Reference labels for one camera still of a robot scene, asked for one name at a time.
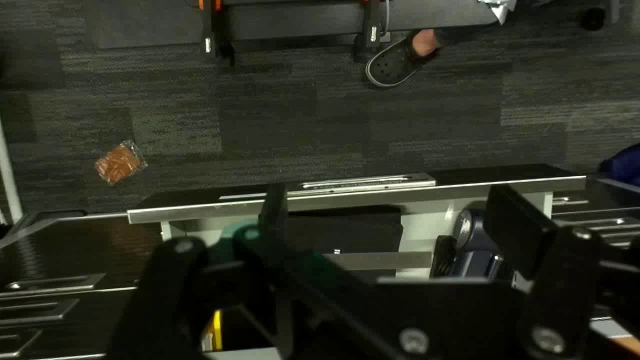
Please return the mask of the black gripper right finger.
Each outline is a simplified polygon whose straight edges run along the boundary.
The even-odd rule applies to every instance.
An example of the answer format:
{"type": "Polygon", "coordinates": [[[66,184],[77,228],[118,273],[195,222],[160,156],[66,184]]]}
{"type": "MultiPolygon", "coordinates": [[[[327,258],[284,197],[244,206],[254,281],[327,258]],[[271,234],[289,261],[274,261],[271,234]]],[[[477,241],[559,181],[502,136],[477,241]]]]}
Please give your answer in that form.
{"type": "Polygon", "coordinates": [[[485,231],[530,283],[518,342],[532,360],[638,360],[592,328],[599,308],[633,336],[640,322],[638,249],[611,247],[585,226],[559,226],[512,187],[492,187],[485,231]]]}

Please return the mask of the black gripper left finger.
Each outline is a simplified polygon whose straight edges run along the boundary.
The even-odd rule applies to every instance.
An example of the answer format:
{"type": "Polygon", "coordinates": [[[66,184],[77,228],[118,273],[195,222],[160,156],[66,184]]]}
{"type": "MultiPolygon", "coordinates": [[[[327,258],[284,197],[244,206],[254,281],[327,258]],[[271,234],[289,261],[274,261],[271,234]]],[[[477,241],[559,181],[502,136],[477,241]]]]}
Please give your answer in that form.
{"type": "Polygon", "coordinates": [[[206,360],[203,338],[217,312],[238,308],[282,358],[294,352],[294,321],[269,256],[282,254],[289,201],[284,187],[271,187],[257,226],[206,247],[179,237],[148,258],[106,349],[106,360],[206,360]]]}

